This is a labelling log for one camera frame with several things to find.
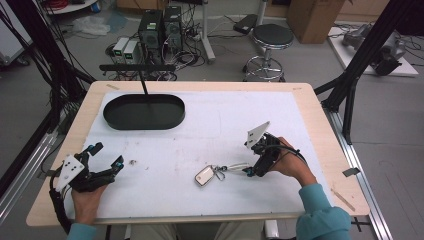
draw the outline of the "metal rail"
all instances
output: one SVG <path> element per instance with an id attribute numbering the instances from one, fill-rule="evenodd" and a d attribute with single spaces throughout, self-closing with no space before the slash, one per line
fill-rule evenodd
<path id="1" fill-rule="evenodd" d="M 46 133 L 39 142 L 30 158 L 21 169 L 17 177 L 10 184 L 9 188 L 0 200 L 0 225 L 3 224 L 6 217 L 9 215 L 12 208 L 15 206 L 18 199 L 21 197 L 25 188 L 37 172 L 43 159 L 50 152 L 51 147 L 57 139 L 57 130 L 53 133 Z"/>
<path id="2" fill-rule="evenodd" d="M 392 240 L 392 234 L 390 233 L 386 220 L 383 217 L 383 213 L 378 206 L 377 200 L 374 197 L 371 186 L 369 185 L 365 172 L 362 169 L 361 162 L 356 155 L 355 149 L 353 148 L 353 145 L 350 145 L 343 136 L 343 122 L 340 115 L 338 113 L 330 112 L 327 109 L 324 109 L 324 112 L 333 128 L 334 134 L 336 135 L 340 146 L 343 149 L 350 167 L 356 167 L 361 171 L 356 175 L 356 178 L 358 179 L 359 185 L 361 186 L 362 192 L 364 193 L 365 199 L 370 207 L 369 218 L 376 237 L 379 240 Z"/>

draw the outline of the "cardboard box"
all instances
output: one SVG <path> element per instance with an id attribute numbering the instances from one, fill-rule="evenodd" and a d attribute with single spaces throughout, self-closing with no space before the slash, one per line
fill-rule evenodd
<path id="1" fill-rule="evenodd" d="M 324 43 L 345 0 L 295 0 L 287 23 L 300 43 Z"/>
<path id="2" fill-rule="evenodd" d="M 122 10 L 142 12 L 146 9 L 165 9 L 165 0 L 117 0 L 116 6 Z"/>

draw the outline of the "key fob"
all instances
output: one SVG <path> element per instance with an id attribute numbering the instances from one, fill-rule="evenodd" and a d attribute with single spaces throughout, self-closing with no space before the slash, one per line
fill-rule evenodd
<path id="1" fill-rule="evenodd" d="M 213 168 L 211 165 L 206 166 L 202 169 L 195 177 L 194 179 L 200 186 L 205 186 L 215 175 Z"/>

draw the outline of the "person's arm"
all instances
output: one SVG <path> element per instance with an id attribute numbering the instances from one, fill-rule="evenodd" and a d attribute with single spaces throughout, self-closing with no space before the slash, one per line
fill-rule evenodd
<path id="1" fill-rule="evenodd" d="M 72 190 L 74 200 L 75 222 L 71 226 L 67 240 L 92 240 L 96 235 L 96 228 L 93 227 L 97 216 L 97 209 L 100 198 L 107 185 L 96 189 L 93 192 L 79 193 Z"/>
<path id="2" fill-rule="evenodd" d="M 279 138 L 282 144 L 292 147 L 284 138 Z M 302 188 L 299 191 L 305 208 L 305 214 L 300 216 L 296 224 L 298 240 L 349 240 L 351 227 L 350 216 L 339 207 L 332 207 L 327 196 L 311 172 L 309 167 L 297 156 L 282 150 L 279 160 L 270 171 L 278 171 L 286 176 L 294 177 Z"/>

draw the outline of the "stool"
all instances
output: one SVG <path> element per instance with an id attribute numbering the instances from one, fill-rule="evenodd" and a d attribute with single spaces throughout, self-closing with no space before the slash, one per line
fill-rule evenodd
<path id="1" fill-rule="evenodd" d="M 250 75 L 268 81 L 278 78 L 279 82 L 285 82 L 283 67 L 277 60 L 271 58 L 271 50 L 290 47 L 293 42 L 293 33 L 290 29 L 276 24 L 264 24 L 253 29 L 252 37 L 260 47 L 265 48 L 265 54 L 252 57 L 247 61 L 243 67 L 243 72 L 246 73 L 243 82 L 247 82 L 247 77 Z"/>

